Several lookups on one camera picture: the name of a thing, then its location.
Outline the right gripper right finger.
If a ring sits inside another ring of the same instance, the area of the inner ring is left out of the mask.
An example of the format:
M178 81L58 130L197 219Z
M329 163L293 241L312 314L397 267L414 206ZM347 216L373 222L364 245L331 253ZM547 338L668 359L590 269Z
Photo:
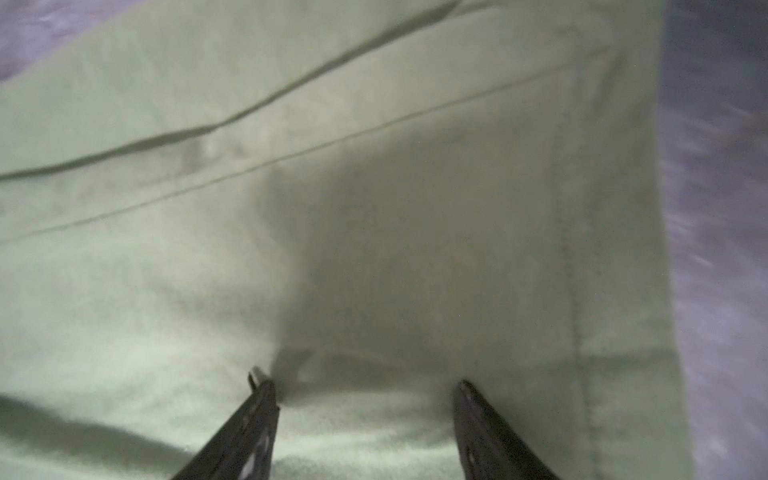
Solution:
M558 479L473 383L457 384L452 405L458 454L467 479Z

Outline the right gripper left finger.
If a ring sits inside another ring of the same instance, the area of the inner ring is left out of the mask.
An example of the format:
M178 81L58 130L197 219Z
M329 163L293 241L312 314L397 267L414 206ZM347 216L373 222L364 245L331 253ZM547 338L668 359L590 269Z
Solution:
M280 407L274 380L254 367L250 395L173 480L268 480Z

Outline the green tank top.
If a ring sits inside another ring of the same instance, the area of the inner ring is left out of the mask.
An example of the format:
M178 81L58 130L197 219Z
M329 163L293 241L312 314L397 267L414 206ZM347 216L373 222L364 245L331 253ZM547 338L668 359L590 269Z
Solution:
M1 86L1 475L167 479L277 383L277 479L689 479L661 1L153 1Z

